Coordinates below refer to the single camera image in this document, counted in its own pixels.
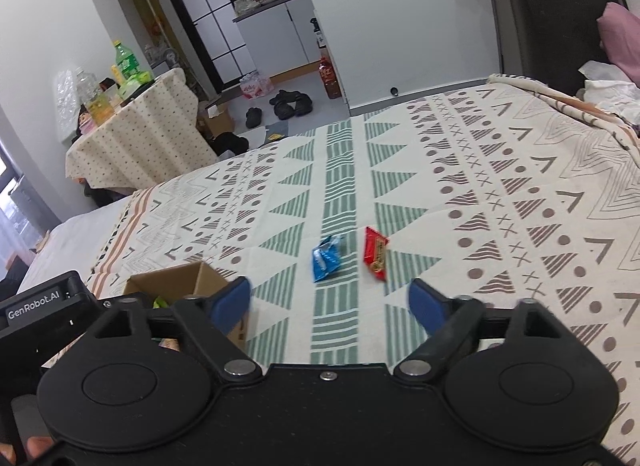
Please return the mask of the person's left hand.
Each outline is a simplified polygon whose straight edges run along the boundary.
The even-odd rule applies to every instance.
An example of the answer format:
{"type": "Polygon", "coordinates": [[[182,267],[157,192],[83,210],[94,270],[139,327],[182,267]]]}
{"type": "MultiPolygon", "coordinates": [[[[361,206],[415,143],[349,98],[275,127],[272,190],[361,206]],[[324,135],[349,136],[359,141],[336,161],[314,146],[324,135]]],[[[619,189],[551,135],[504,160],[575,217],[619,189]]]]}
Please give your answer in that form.
{"type": "MultiPolygon", "coordinates": [[[[53,445],[54,441],[51,437],[30,437],[26,441],[27,455],[30,458],[40,457],[40,455],[42,455],[44,452],[47,452],[47,450],[50,449],[50,447],[53,445]]],[[[17,463],[14,447],[10,444],[1,443],[0,453],[2,456],[2,465],[15,465],[17,463]]]]}

